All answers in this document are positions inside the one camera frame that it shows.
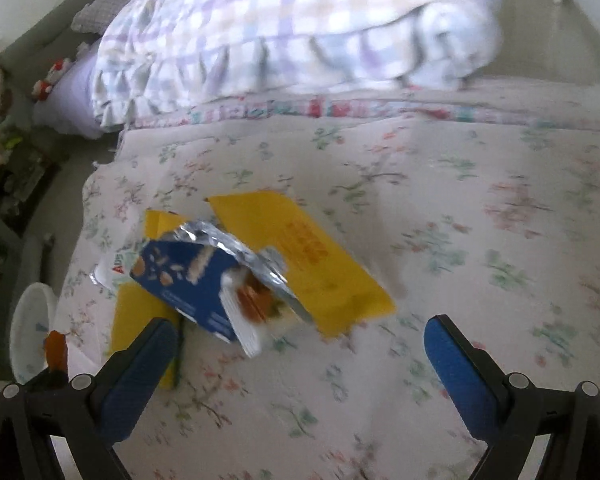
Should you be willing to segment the yellow sponge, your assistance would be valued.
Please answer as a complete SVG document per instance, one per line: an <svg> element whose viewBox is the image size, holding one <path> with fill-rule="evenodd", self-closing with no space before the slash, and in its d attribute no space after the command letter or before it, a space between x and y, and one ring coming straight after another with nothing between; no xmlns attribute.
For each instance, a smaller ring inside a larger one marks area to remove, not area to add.
<svg viewBox="0 0 600 480"><path fill-rule="evenodd" d="M159 384L163 390L173 390L178 384L182 317L164 301L152 296L135 282L124 283L118 289L108 356L128 348L153 318L165 318L170 321L178 334L175 358L166 369Z"/></svg>

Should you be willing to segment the blue snack box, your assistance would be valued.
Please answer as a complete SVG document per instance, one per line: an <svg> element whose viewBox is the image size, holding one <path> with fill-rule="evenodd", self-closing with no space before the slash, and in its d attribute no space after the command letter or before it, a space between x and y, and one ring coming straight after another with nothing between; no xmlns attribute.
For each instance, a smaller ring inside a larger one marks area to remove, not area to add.
<svg viewBox="0 0 600 480"><path fill-rule="evenodd" d="M130 271L131 278L186 320L246 356L261 354L272 338L279 302L272 290L221 249L185 242L151 240Z"/></svg>

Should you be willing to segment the yellow paper envelope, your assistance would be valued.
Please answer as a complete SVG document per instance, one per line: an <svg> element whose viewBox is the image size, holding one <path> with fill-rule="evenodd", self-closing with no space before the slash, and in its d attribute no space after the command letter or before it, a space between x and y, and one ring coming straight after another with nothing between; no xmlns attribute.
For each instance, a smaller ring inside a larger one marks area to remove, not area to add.
<svg viewBox="0 0 600 480"><path fill-rule="evenodd" d="M280 253L291 291L322 335L336 337L358 322L396 310L388 292L290 198L261 191L212 196L208 202L215 226L255 252L270 248ZM274 297L279 306L272 317L270 341L308 324Z"/></svg>

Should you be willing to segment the silver foil wrapper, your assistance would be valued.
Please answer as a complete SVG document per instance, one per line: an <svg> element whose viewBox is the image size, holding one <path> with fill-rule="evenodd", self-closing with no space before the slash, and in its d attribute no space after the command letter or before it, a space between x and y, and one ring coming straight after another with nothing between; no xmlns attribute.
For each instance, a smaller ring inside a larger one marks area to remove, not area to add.
<svg viewBox="0 0 600 480"><path fill-rule="evenodd" d="M313 318L291 291L285 273L284 258L276 249L265 248L260 252L250 249L233 234L227 233L208 221L189 221L175 230L162 234L159 240L210 246L230 255L241 266L245 266L260 283L274 292L274 295L286 302L303 322L313 324Z"/></svg>

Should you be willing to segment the white trash bin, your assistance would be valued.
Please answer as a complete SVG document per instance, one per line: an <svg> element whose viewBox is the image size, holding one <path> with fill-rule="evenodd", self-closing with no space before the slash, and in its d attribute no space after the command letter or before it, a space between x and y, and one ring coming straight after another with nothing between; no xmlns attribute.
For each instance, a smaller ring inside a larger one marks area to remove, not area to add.
<svg viewBox="0 0 600 480"><path fill-rule="evenodd" d="M18 299L9 333L9 362L16 382L25 384L46 367L44 342L56 308L57 297L44 283L29 285Z"/></svg>

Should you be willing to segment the crumpled white plastic bottle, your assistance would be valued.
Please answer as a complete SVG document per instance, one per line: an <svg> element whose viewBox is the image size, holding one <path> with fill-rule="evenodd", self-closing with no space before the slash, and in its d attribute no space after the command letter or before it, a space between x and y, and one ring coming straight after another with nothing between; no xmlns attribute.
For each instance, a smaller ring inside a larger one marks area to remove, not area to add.
<svg viewBox="0 0 600 480"><path fill-rule="evenodd" d="M122 284L132 280L132 267L139 255L137 250L107 252L91 270L91 281L110 292L116 292Z"/></svg>

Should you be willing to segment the floral bed quilt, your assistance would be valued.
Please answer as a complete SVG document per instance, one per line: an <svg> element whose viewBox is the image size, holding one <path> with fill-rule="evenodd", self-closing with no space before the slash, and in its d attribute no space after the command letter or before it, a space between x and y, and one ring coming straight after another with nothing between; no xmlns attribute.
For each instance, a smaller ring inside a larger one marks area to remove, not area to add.
<svg viewBox="0 0 600 480"><path fill-rule="evenodd" d="M178 360L135 479L467 479L517 392L600 401L600 88L225 100L138 120L82 191L54 327Z"/></svg>

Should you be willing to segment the cluttered toy shelf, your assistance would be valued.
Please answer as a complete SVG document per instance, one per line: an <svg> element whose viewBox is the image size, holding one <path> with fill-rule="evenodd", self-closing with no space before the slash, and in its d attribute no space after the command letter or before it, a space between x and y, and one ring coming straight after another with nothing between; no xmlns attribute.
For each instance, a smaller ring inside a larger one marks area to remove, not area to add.
<svg viewBox="0 0 600 480"><path fill-rule="evenodd" d="M16 234L27 229L58 170L57 162L33 133L9 114L12 89L0 67L0 219Z"/></svg>

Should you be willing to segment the lavender bed sheet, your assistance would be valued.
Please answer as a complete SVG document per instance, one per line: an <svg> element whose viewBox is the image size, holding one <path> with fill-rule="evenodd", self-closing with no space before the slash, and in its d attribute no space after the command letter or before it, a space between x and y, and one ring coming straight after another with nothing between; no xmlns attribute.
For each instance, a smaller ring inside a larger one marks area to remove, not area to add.
<svg viewBox="0 0 600 480"><path fill-rule="evenodd" d="M99 41L91 46L80 44L73 66L62 76L48 99L36 102L33 123L61 134L99 139L104 132L92 110L92 79Z"/></svg>

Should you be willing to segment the red white plush toy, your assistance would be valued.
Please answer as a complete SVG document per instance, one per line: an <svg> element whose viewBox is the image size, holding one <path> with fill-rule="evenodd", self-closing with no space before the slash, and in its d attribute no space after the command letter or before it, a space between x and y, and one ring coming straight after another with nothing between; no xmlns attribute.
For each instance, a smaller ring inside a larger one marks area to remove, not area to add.
<svg viewBox="0 0 600 480"><path fill-rule="evenodd" d="M52 92L53 88L58 84L58 81L61 80L62 76L64 76L72 66L73 60L70 60L70 58L61 58L56 61L47 72L46 76L39 79L33 85L31 92L32 99L34 99L35 102L46 101L50 92Z"/></svg>

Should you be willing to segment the grey bed headboard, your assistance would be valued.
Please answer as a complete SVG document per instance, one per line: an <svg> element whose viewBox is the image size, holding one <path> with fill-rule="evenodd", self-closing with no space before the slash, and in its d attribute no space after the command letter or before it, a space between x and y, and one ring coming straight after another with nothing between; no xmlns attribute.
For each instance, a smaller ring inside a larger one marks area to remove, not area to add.
<svg viewBox="0 0 600 480"><path fill-rule="evenodd" d="M64 0L27 32L8 46L0 47L0 66L10 74L20 68L42 66L76 52L81 42L92 44L102 32L78 32L72 28L76 16L96 0Z"/></svg>

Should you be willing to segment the plaid folded duvet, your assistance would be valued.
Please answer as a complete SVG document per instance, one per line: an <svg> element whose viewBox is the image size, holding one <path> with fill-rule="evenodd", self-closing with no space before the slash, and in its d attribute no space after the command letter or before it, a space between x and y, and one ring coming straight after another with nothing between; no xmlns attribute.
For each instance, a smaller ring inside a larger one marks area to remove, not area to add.
<svg viewBox="0 0 600 480"><path fill-rule="evenodd" d="M100 40L105 130L272 90L457 89L500 50L502 0L131 0Z"/></svg>

